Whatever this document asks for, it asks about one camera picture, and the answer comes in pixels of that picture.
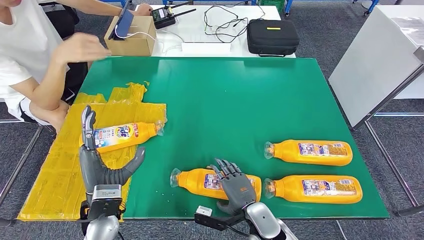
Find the gray carpet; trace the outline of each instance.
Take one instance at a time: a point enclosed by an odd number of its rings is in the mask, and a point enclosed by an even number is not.
[[[394,0],[381,0],[392,4]],[[316,58],[328,78],[343,56],[355,35],[365,22],[364,8],[350,1],[294,1],[290,20],[300,35],[298,57]],[[103,38],[110,17],[89,16],[80,13],[77,29]],[[394,100],[386,111],[424,112],[424,100]],[[0,103],[0,118],[8,118],[6,106]],[[423,118],[375,117],[371,121],[401,173],[415,193],[424,202],[424,145]],[[33,124],[0,124],[0,187],[3,187],[17,161],[24,152],[37,127]],[[371,135],[362,126],[352,131],[369,172],[389,212],[410,207],[410,203],[392,171],[381,155]],[[53,141],[45,130],[36,142],[21,174],[0,207],[0,217],[16,217],[40,166]],[[348,240],[422,240],[423,213],[409,217],[384,220],[341,220],[340,225]],[[287,220],[289,228],[300,240],[342,240],[343,236],[335,220]],[[237,226],[246,231],[245,225]],[[191,221],[145,220],[126,221],[121,225],[125,239],[245,239],[230,231],[219,232],[196,225]],[[80,226],[74,222],[17,222],[2,229],[0,239],[82,239]]]

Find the black pants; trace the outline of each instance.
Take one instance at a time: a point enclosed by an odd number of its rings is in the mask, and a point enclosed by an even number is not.
[[[86,78],[88,73],[88,65],[86,62],[78,62],[78,63],[69,63],[69,71],[66,73],[65,77],[65,88],[63,90],[62,100],[69,98],[73,94],[71,99],[67,100],[68,104],[72,104],[77,96],[78,91],[81,88],[81,85]]]

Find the white t-shirt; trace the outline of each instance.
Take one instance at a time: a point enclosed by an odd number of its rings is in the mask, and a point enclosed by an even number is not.
[[[53,50],[62,42],[39,3],[52,0],[23,0],[11,7],[12,25],[0,22],[0,99],[10,114],[21,119],[19,103],[25,98],[10,85],[31,76],[41,82]]]

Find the detergent bottle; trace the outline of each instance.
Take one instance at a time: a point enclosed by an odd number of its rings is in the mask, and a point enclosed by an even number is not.
[[[266,159],[272,157],[289,163],[344,166],[352,161],[352,149],[344,141],[285,140],[265,143]]]
[[[362,199],[359,181],[353,176],[292,175],[280,180],[265,179],[265,197],[280,197],[290,202],[354,204]]]
[[[151,137],[164,134],[164,124],[161,121],[155,123],[133,122],[123,125],[110,126],[95,129],[94,143],[99,153],[105,153],[132,145],[142,144]]]
[[[256,192],[256,201],[259,202],[262,192],[261,179],[247,174],[246,177],[250,180]],[[171,172],[169,183],[172,188],[180,186],[192,194],[228,200],[226,193],[221,187],[218,175],[212,169],[196,168],[191,171],[180,171],[175,168]]]

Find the black case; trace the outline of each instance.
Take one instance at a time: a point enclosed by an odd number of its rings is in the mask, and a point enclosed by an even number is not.
[[[291,21],[253,19],[247,25],[247,46],[252,54],[290,55],[298,45],[299,35]]]

